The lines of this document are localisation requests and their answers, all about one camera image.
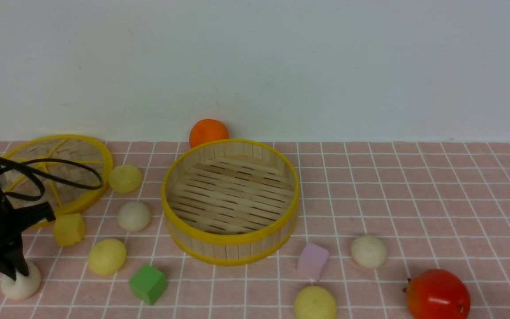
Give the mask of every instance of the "black cable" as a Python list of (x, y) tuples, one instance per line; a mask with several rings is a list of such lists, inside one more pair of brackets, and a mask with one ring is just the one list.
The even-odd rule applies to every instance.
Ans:
[[(41, 171), (39, 169), (35, 169), (34, 167), (29, 166), (30, 164), (40, 163), (40, 162), (64, 163), (64, 164), (79, 167), (81, 169), (85, 169), (97, 177), (97, 179), (99, 181), (99, 185), (89, 186), (89, 185), (75, 183), (75, 182), (72, 182), (71, 180), (63, 179), (61, 177), (51, 175), (47, 172), (44, 172), (44, 171)], [(16, 192), (6, 192), (5, 193), (6, 196), (10, 196), (10, 197), (21, 199), (21, 200), (26, 200), (29, 202), (36, 202), (37, 200), (40, 200), (44, 196), (44, 193), (45, 193), (44, 184), (35, 175), (39, 175), (43, 178), (53, 180), (57, 183), (61, 183), (61, 184), (67, 185), (67, 186), (72, 186), (72, 187), (81, 188), (81, 189), (85, 189), (85, 190), (99, 190), (100, 188), (102, 188), (104, 186), (103, 178), (101, 177), (100, 173), (97, 172), (95, 169), (93, 169), (89, 166), (77, 163), (77, 162), (67, 161), (65, 159), (39, 158), (39, 159), (32, 159), (30, 161), (19, 163), (19, 162), (12, 161), (7, 158), (0, 157), (0, 175), (6, 173), (8, 171), (11, 171), (11, 170), (16, 170), (16, 171), (20, 172), (21, 174), (23, 174), (25, 177), (27, 177), (31, 182), (33, 182), (35, 184), (35, 186), (40, 191), (40, 194), (37, 196), (32, 196), (32, 195), (19, 194)]]

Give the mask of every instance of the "white wall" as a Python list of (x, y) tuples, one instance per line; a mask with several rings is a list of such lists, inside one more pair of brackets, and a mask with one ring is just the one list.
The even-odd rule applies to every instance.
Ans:
[(0, 139), (510, 140), (510, 0), (0, 0)]

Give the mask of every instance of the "bamboo steamer basket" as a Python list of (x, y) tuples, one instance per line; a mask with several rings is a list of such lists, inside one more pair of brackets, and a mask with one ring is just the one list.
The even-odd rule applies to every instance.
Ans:
[(237, 266), (273, 254), (290, 238), (300, 183), (283, 154), (230, 139), (178, 158), (161, 196), (166, 227), (180, 249), (207, 263)]
[[(100, 173), (104, 186), (99, 190), (83, 190), (52, 180), (40, 178), (45, 187), (45, 194), (37, 202), (26, 202), (9, 198), (14, 208), (32, 206), (48, 202), (55, 216), (63, 214), (83, 213), (93, 206), (108, 189), (109, 173), (113, 169), (113, 158), (108, 148), (101, 141), (83, 135), (52, 135), (24, 143), (4, 154), (16, 162), (26, 162), (37, 158), (58, 158), (74, 161), (89, 166)], [(97, 184), (97, 178), (89, 171), (64, 163), (41, 162), (30, 165), (49, 174), (71, 180), (80, 184)], [(20, 172), (14, 170), (4, 175), (4, 191), (21, 194), (37, 195), (38, 188)], [(42, 221), (33, 226), (39, 228), (51, 226), (54, 222)]]

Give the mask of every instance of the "orange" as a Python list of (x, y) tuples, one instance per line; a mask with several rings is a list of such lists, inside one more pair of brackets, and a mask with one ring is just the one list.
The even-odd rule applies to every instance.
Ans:
[(213, 119), (204, 119), (192, 127), (188, 143), (190, 148), (204, 143), (229, 139), (229, 133), (222, 122)]

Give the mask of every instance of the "foam block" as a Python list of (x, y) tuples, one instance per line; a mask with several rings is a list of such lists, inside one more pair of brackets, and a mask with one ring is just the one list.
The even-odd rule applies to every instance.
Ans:
[(300, 254), (296, 271), (314, 281), (319, 281), (328, 257), (330, 257), (328, 250), (316, 244), (308, 243)]
[(150, 265), (143, 265), (141, 269), (129, 280), (129, 287), (135, 297), (149, 305), (156, 301), (166, 291), (168, 281), (166, 276)]
[(84, 239), (85, 223), (81, 214), (56, 216), (54, 238), (62, 247), (71, 246)]

